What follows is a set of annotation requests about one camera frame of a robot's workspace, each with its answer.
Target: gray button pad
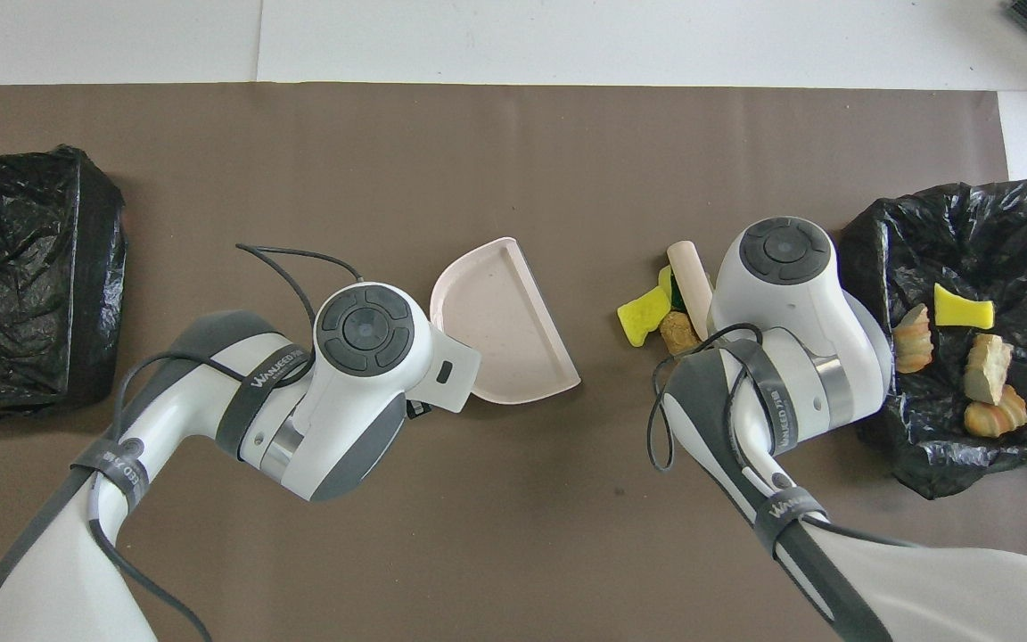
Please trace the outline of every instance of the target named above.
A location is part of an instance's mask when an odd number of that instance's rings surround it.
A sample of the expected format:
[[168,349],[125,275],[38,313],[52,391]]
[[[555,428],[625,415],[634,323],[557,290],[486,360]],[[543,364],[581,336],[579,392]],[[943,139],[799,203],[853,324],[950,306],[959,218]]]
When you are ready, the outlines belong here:
[[319,315],[316,336],[322,357],[355,377],[387,373],[415,342],[411,306],[398,294],[368,284],[335,297]]
[[767,284],[803,284],[830,264],[831,240],[806,220],[781,216],[747,229],[739,242],[739,259]]

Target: brown table surface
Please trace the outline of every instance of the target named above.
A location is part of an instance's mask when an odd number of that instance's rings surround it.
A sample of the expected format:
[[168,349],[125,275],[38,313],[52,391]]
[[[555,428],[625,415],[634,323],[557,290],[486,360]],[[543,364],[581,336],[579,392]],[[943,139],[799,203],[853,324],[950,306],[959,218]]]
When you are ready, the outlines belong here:
[[[0,153],[60,143],[129,203],[122,370],[217,309],[308,341],[296,298],[237,240],[337,254],[425,305],[446,265],[510,235],[583,377],[409,423],[331,503],[185,443],[118,545],[221,641],[835,639],[688,456],[649,466],[664,349],[629,347],[615,308],[652,288],[675,240],[714,271],[761,217],[837,228],[880,196],[1006,179],[986,92],[0,86]],[[289,265],[317,304],[345,284]],[[0,556],[109,411],[0,422]],[[926,501],[851,429],[782,462],[840,524],[1027,553],[1027,469]],[[135,593],[161,639],[194,639]]]

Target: black trash bag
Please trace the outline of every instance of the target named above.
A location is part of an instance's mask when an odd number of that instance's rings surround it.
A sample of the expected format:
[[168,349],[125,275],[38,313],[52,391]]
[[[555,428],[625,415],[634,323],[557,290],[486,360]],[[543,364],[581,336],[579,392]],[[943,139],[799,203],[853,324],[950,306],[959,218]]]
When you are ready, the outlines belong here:
[[0,417],[56,414],[110,394],[123,206],[74,147],[0,157]]
[[[1027,180],[876,200],[843,230],[839,274],[887,337],[914,305],[929,306],[934,362],[896,375],[881,411],[857,423],[861,439],[888,455],[896,478],[934,499],[1027,464],[1027,425],[999,439],[966,433],[962,386],[975,334],[992,333],[1014,345],[1007,382],[1027,402]],[[994,328],[935,327],[935,284],[994,301]]]

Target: robotic arm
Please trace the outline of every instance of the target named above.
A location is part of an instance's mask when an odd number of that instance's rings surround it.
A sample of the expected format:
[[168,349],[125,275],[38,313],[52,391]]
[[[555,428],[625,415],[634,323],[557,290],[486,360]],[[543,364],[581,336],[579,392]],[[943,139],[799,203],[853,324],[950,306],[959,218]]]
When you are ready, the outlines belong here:
[[891,374],[887,340],[842,292],[835,248],[806,220],[749,227],[717,279],[709,327],[660,398],[669,426],[843,639],[1027,639],[1027,557],[898,543],[831,524],[773,456],[873,414]]
[[119,443],[86,451],[0,565],[0,641],[155,639],[89,523],[114,540],[182,440],[206,436],[302,498],[330,499],[379,462],[408,400],[457,412],[481,365],[410,296],[373,281],[329,298],[313,341],[309,373],[278,386],[308,367],[308,352],[260,316],[235,310],[189,327],[173,350],[212,358],[243,381],[196,362],[156,371],[125,407]]

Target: yellow foam piece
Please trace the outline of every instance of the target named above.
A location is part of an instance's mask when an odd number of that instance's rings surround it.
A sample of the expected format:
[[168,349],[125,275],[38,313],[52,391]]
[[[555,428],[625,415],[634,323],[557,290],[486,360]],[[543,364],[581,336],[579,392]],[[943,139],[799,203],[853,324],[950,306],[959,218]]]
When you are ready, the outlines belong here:
[[659,289],[664,290],[664,294],[668,295],[668,300],[673,300],[673,267],[672,265],[665,265],[660,269],[659,273],[656,275],[656,284],[659,285]]
[[624,329],[624,337],[633,347],[645,345],[645,338],[673,310],[673,300],[664,294],[664,289],[656,286],[637,300],[616,308],[616,317]]
[[993,301],[969,301],[934,284],[934,323],[988,330],[993,328]]

